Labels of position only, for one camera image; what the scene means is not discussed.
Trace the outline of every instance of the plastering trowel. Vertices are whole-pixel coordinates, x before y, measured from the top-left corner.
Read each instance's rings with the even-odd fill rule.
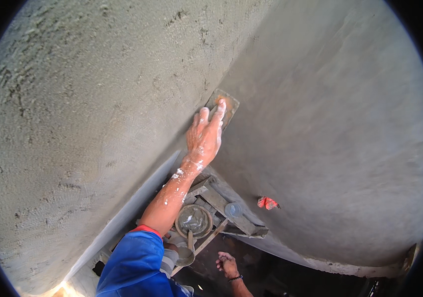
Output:
[[[236,110],[239,107],[239,101],[233,98],[230,94],[227,92],[221,90],[221,89],[215,89],[208,99],[207,104],[205,104],[205,107],[208,107],[210,109],[210,115],[208,120],[211,121],[212,117],[215,113],[215,111],[218,108],[218,101],[223,98],[226,101],[226,110],[225,110],[225,116],[223,117],[223,126],[221,127],[224,131],[225,128],[228,126],[230,121],[232,120],[232,117],[235,115]]]

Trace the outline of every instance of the hand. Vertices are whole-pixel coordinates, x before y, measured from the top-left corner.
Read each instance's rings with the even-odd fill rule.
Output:
[[[238,267],[236,267],[236,259],[225,252],[218,252],[218,260],[215,261],[216,268],[225,272],[225,277],[232,279],[239,277]]]
[[[190,169],[197,175],[215,158],[221,146],[223,126],[221,120],[225,110],[225,100],[220,99],[210,122],[208,122],[210,110],[207,107],[200,109],[200,113],[193,117],[193,123],[187,131],[188,153],[184,157],[184,162],[188,163]]]

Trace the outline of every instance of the blue shirt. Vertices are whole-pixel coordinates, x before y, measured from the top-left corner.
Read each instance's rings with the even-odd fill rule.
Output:
[[[104,266],[96,296],[190,297],[187,289],[159,271],[162,257],[163,243],[157,234],[127,233]]]

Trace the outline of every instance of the dark floor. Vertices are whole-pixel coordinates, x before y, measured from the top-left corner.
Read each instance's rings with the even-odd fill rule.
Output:
[[[193,286],[199,296],[232,296],[231,287],[223,272],[216,269],[218,251],[229,252],[236,258],[238,270],[255,297],[368,297],[377,281],[380,284],[387,281],[310,269],[265,253],[227,235],[217,236],[197,255],[191,266],[175,275],[175,280]]]

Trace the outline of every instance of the forearm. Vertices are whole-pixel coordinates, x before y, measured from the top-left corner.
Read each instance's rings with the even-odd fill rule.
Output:
[[[233,288],[234,297],[253,297],[253,295],[249,292],[248,288],[245,286],[243,279],[239,278],[233,280],[231,281],[231,284]]]
[[[147,206],[140,224],[158,231],[162,236],[166,234],[175,222],[191,183],[198,173],[197,166],[184,158],[177,172]]]

